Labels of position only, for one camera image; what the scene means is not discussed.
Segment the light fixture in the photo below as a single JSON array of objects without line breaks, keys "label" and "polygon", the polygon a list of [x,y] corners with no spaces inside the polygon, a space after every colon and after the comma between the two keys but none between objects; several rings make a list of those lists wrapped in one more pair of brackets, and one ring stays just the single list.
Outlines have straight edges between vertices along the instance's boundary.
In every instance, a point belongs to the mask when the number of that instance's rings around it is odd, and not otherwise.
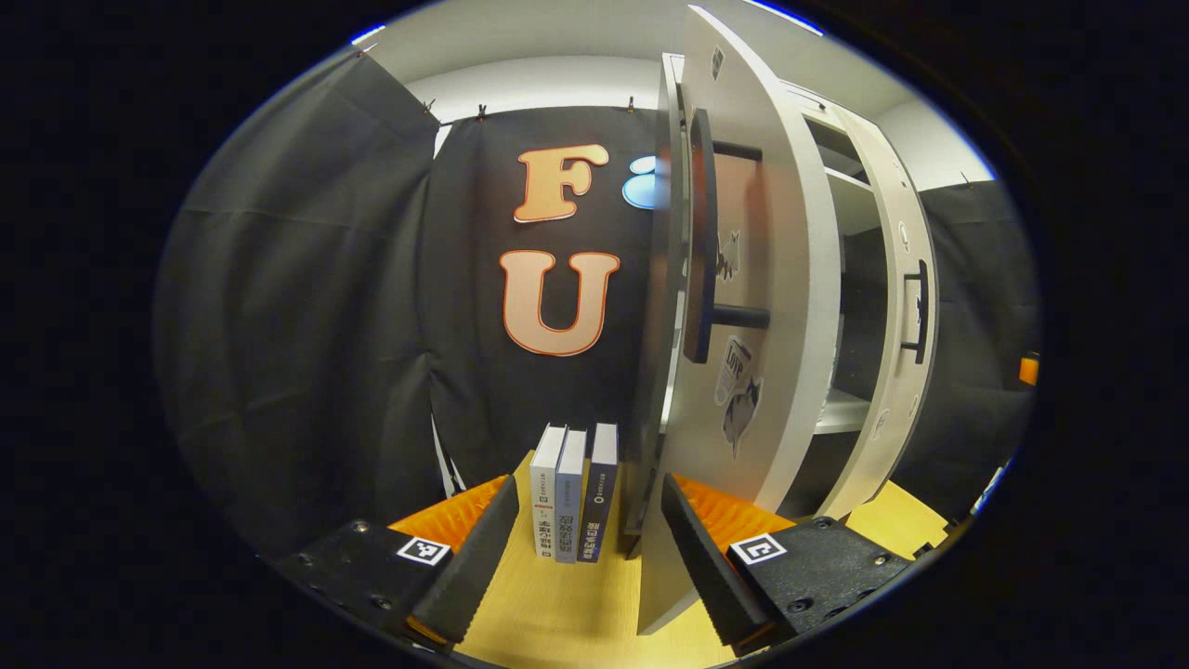
[{"label": "light fixture", "polygon": [[359,44],[364,39],[367,39],[369,37],[371,37],[371,36],[376,34],[377,32],[384,30],[384,27],[386,27],[386,26],[373,27],[373,29],[369,30],[367,32],[360,34],[359,37],[352,39],[351,44]]},{"label": "light fixture", "polygon": [[797,17],[792,17],[789,14],[786,14],[786,13],[781,12],[780,10],[774,10],[774,8],[767,6],[767,5],[762,4],[762,2],[756,2],[755,0],[743,0],[743,1],[747,2],[748,5],[754,5],[756,7],[760,7],[761,10],[765,10],[767,12],[776,14],[778,17],[780,17],[782,19],[786,19],[788,21],[792,21],[793,24],[797,24],[798,26],[804,27],[805,30],[812,32],[813,34],[816,34],[818,37],[822,37],[822,31],[820,30],[813,27],[813,25],[811,25],[811,24],[809,24],[806,21],[803,21],[801,19],[798,19]]}]

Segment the black door handle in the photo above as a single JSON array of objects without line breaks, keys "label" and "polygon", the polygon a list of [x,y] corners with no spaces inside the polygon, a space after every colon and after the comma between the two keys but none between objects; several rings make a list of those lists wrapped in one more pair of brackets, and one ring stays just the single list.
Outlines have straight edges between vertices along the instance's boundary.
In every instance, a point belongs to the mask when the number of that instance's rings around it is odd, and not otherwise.
[{"label": "black door handle", "polygon": [[925,260],[920,261],[920,271],[917,273],[905,273],[908,280],[920,280],[920,301],[917,304],[917,313],[920,314],[920,330],[917,332],[916,342],[900,342],[901,349],[917,352],[917,365],[925,362],[925,333],[929,330],[929,266]]},{"label": "black door handle", "polygon": [[763,151],[754,146],[715,141],[710,134],[706,109],[693,113],[693,122],[690,124],[690,166],[693,181],[690,197],[690,294],[682,353],[690,362],[697,365],[704,365],[710,354],[712,324],[765,328],[772,320],[768,309],[715,303],[715,276],[718,273],[718,181],[715,175],[715,153],[755,162],[763,159]]}]

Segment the gray book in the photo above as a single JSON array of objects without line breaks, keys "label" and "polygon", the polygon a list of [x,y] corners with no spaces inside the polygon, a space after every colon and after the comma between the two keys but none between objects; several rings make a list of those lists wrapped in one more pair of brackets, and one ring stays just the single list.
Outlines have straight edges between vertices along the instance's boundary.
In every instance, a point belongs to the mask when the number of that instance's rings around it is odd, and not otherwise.
[{"label": "gray book", "polygon": [[611,513],[615,475],[618,471],[619,437],[617,427],[599,423],[594,427],[591,469],[586,475],[586,504],[583,506],[583,523],[578,539],[579,562],[598,562],[603,537],[606,534],[606,520]]},{"label": "gray book", "polygon": [[574,562],[578,557],[578,512],[583,501],[583,461],[586,459],[586,433],[566,433],[566,446],[558,461],[558,478],[554,486],[556,509],[554,516],[558,530],[558,562]]},{"label": "gray book", "polygon": [[536,555],[553,557],[556,551],[553,526],[554,478],[558,473],[558,459],[561,456],[561,444],[566,438],[565,428],[546,425],[541,442],[536,446],[533,461],[528,466],[528,476],[533,500],[533,537]]}]

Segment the black curtain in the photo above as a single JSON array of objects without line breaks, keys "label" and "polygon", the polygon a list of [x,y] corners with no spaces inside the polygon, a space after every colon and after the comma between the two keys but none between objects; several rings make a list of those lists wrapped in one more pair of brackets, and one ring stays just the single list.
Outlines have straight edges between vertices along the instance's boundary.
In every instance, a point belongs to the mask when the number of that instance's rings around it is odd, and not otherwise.
[{"label": "black curtain", "polygon": [[937,345],[892,480],[961,520],[1027,425],[1034,392],[1019,371],[1021,358],[1040,352],[1037,266],[1000,182],[924,190],[920,202],[937,265]]},{"label": "black curtain", "polygon": [[170,232],[153,322],[166,421],[266,557],[443,497],[414,298],[436,131],[345,50],[237,130]]},{"label": "black curtain", "polygon": [[[627,424],[636,392],[652,210],[622,194],[629,164],[655,151],[655,113],[611,107],[539,108],[464,119],[434,160],[417,294],[433,377],[433,412],[443,448],[465,481],[512,471],[536,447],[546,423],[593,430]],[[591,165],[590,190],[565,197],[570,217],[517,222],[526,194],[521,153],[599,144],[609,160]],[[575,316],[578,252],[617,255],[598,342],[556,358],[517,346],[504,329],[504,270],[510,250],[552,253],[541,316],[568,327]]]}]

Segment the table surface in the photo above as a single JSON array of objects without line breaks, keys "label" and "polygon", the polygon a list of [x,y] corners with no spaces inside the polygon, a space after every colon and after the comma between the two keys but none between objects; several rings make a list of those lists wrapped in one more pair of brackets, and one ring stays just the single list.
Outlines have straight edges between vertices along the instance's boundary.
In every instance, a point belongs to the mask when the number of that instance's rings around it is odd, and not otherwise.
[{"label": "table surface", "polygon": [[[596,564],[536,556],[528,500],[531,457],[529,452],[515,472],[521,512],[508,547],[455,651],[516,668],[704,668],[734,661],[700,600],[655,633],[636,635],[641,561],[625,560],[618,532],[606,536]],[[612,529],[619,522],[618,496],[617,485],[608,523]],[[848,519],[849,528],[908,560],[925,542],[938,545],[944,525],[942,517],[891,482]]]}]

